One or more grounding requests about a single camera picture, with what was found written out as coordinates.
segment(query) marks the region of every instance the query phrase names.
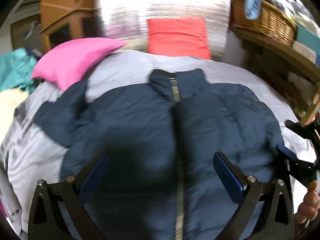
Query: blue pad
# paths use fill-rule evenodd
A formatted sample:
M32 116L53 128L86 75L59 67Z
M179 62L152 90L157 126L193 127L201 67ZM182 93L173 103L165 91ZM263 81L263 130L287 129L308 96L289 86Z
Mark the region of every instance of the blue pad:
M101 158L96 162L87 177L80 186L78 200L81 204L90 202L93 195L97 192L98 186L108 167L108 155L102 154Z
M215 153L213 156L213 167L231 200L234 203L242 204L244 200L244 188L218 153Z
M284 155L286 155L288 157L289 160L293 161L293 162L297 162L299 159L298 157L295 155L294 152L292 152L291 150L289 150L286 146L284 146L283 144L278 144L277 145L277 149L282 152Z

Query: wicker basket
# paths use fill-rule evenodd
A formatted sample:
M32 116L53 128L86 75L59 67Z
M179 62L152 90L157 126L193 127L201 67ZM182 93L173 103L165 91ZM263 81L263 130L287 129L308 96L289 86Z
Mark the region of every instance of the wicker basket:
M233 0L232 10L237 27L273 38L291 47L296 37L296 25L272 4L262 1L260 17L248 20L244 15L245 0Z

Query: finger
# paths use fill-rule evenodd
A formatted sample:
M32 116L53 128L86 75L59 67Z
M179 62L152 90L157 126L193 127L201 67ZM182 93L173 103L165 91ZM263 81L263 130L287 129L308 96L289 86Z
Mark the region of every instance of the finger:
M316 192L308 192L304 196L303 202L316 210L320 208L320 196Z
M300 213L295 213L293 219L297 224L303 224L307 220L307 218Z
M298 213L305 216L308 220L314 220L318 215L318 211L315 208L310 207L305 203L299 205Z
M315 192L318 188L318 182L315 180L311 181L308 185L308 192Z

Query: wooden shelf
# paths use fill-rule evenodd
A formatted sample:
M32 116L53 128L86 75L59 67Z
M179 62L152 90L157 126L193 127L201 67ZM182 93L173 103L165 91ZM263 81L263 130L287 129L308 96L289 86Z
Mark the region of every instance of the wooden shelf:
M296 52L293 48L285 46L267 36L252 33L234 26L230 29L239 38L257 44L279 55L297 68L302 74L306 75L315 84L320 81L320 68L306 57Z

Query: blue cloth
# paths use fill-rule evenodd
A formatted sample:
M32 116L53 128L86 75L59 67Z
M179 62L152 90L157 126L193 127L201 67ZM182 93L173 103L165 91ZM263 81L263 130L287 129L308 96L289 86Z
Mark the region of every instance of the blue cloth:
M320 38L299 24L297 24L296 40L320 54Z
M237 208L212 166L215 152L259 181L284 179L276 174L285 170L276 161L276 145L283 144L279 123L249 88L210 84L200 69L177 72L176 103L170 75L154 70L148 84L115 88L92 103L85 101L87 81L79 81L34 117L69 148L62 179L98 152L108 154L102 183L85 206L108 239L174 239L177 152L185 160L186 240L214 239ZM243 238L260 211L261 205Z
M24 48L0 56L0 92L18 87L32 93L38 82L31 77L37 60L29 56Z
M260 16L263 0L245 0L244 15L248 20L256 20Z

